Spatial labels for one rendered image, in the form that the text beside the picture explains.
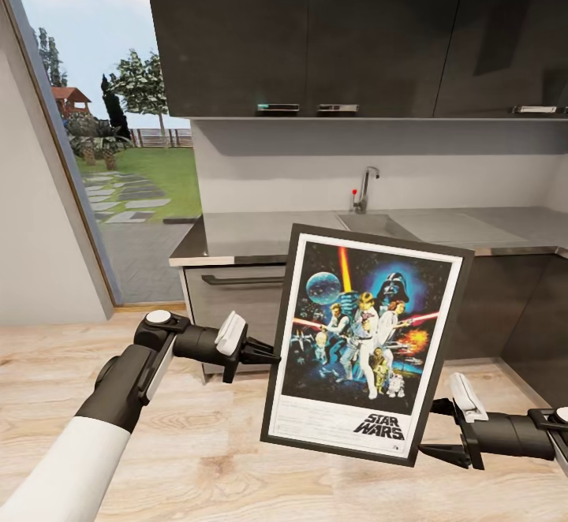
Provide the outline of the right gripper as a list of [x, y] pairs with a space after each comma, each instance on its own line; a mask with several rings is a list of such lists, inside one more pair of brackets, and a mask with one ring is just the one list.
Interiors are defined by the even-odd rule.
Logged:
[[461, 427], [463, 445], [419, 444], [417, 445], [419, 452], [464, 469], [469, 469], [472, 465], [474, 469], [480, 470], [484, 470], [480, 452], [524, 456], [519, 435], [516, 434], [511, 419], [508, 418], [513, 415], [505, 412], [487, 412], [488, 420], [476, 419], [468, 423], [457, 402], [451, 402], [448, 398], [433, 400], [430, 412], [453, 416], [455, 423]]

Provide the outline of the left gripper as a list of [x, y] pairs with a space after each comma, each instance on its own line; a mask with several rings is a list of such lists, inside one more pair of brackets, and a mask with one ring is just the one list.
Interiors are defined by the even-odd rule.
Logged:
[[241, 364], [278, 364], [282, 357], [273, 355], [274, 346], [253, 337], [247, 337], [248, 324], [244, 325], [232, 356], [217, 349], [215, 340], [220, 329], [206, 327], [196, 343], [195, 361], [224, 366], [223, 383], [232, 383], [239, 362]]

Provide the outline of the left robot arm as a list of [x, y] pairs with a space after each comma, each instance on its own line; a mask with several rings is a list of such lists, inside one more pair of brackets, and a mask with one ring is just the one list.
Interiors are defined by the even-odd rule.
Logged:
[[94, 522], [125, 447], [174, 357], [224, 366], [232, 383], [241, 364], [278, 364], [274, 346], [247, 337], [235, 311], [221, 330], [167, 311], [145, 315], [133, 345], [108, 360], [47, 454], [0, 509], [0, 522]]

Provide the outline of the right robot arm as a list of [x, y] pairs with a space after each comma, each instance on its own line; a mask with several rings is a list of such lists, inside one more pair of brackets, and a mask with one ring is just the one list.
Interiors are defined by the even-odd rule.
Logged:
[[483, 453], [557, 460], [568, 477], [568, 407], [528, 409], [526, 416], [486, 412], [471, 383], [459, 373], [448, 377], [454, 402], [433, 400], [430, 412], [453, 416], [463, 445], [419, 444], [419, 452], [469, 469], [484, 470]]

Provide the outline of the poster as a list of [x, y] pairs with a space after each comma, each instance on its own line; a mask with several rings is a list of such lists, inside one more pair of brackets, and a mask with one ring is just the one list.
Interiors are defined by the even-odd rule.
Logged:
[[414, 468], [475, 254], [293, 223], [260, 441]]

